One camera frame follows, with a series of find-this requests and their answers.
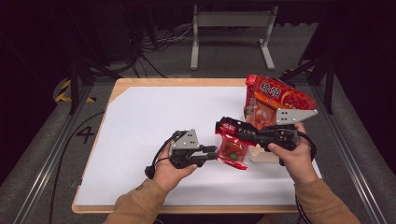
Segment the gray floor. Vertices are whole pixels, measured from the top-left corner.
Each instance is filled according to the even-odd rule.
[[[248,74],[279,77],[283,71],[297,66],[309,38],[316,25],[300,25],[275,27],[270,39],[269,49],[276,70],[268,71],[259,49],[257,39],[262,33],[258,29],[247,29],[242,34],[234,34],[224,30],[208,30],[201,35],[199,68],[190,70],[191,41],[184,40],[164,51],[145,53],[146,57],[168,77],[246,77]],[[140,60],[136,70],[141,77],[158,77],[149,64]],[[135,77],[133,70],[121,74],[124,77]],[[322,87],[312,88],[304,82],[304,75],[296,77],[297,89],[318,97]],[[96,97],[95,103],[83,104],[72,130],[90,116],[104,111],[114,82],[108,78],[98,78],[91,97]],[[327,178],[326,182],[333,191],[344,200],[346,205],[360,219],[361,223],[396,223],[393,207],[396,204],[394,189],[396,178],[379,156],[370,136],[364,130],[353,106],[345,97],[341,85],[335,80],[333,93],[333,116],[320,110],[318,116],[306,122],[306,129],[318,146],[317,162],[319,169]],[[19,163],[15,166],[8,179],[0,188],[0,223],[12,223],[20,211],[29,190],[35,183],[35,178],[45,163],[57,137],[67,121],[69,103],[59,103],[48,118],[32,144],[26,149]],[[92,127],[92,133],[97,133],[102,116],[97,116],[84,123],[83,128]],[[343,156],[343,145],[332,131],[332,120],[335,120],[339,133],[346,142],[346,147],[363,178],[355,178],[355,171],[350,170],[348,161]],[[90,155],[94,137],[84,143],[84,137],[71,137],[64,154],[62,169],[57,184],[52,223],[101,223],[106,214],[78,215],[71,211],[71,204],[76,189],[69,187],[73,180],[79,180],[83,174],[86,161]],[[55,172],[52,173],[47,186],[39,198],[35,209],[28,218],[28,223],[48,223],[50,213],[50,198]],[[359,191],[360,184],[366,184],[368,191]],[[379,217],[373,217],[370,212],[373,207],[382,212]],[[297,214],[277,214],[276,223],[296,223]]]

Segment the tan jacket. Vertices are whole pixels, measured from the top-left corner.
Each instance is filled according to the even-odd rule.
[[[322,179],[294,187],[312,223],[359,223]],[[142,185],[117,199],[114,212],[107,217],[105,224],[152,224],[167,194],[154,181],[146,179]]]

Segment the white paper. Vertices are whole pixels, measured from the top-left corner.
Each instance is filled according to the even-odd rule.
[[[215,145],[216,121],[242,119],[245,97],[246,87],[129,88],[107,108],[75,205],[113,205],[121,194],[139,186],[146,178],[146,166],[174,131],[195,129],[201,145]],[[295,204],[293,184],[285,167],[265,162],[251,162],[241,171],[207,161],[165,201],[165,205],[277,204]]]

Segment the chair leg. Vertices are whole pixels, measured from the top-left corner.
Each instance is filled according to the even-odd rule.
[[[274,27],[276,13],[277,13],[277,7],[273,7],[271,11],[271,17],[267,22],[265,38],[259,40],[260,48],[262,49],[262,55],[264,56],[265,63],[267,64],[267,68],[270,71],[275,70],[275,66],[270,51],[268,50],[268,42],[270,40],[272,29]]]
[[[194,39],[192,43],[192,53],[191,53],[191,70],[198,69],[198,54],[199,54],[199,40],[198,40],[198,8],[194,6],[194,17],[193,17],[193,31],[194,31]]]

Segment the red snack bag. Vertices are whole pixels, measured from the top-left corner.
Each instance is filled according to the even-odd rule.
[[[252,88],[250,76],[254,75],[247,76],[250,80],[247,81],[247,97],[251,99],[245,114],[246,121],[257,129],[275,125],[278,108],[311,110],[317,105],[313,98],[302,91],[273,78],[255,76]]]

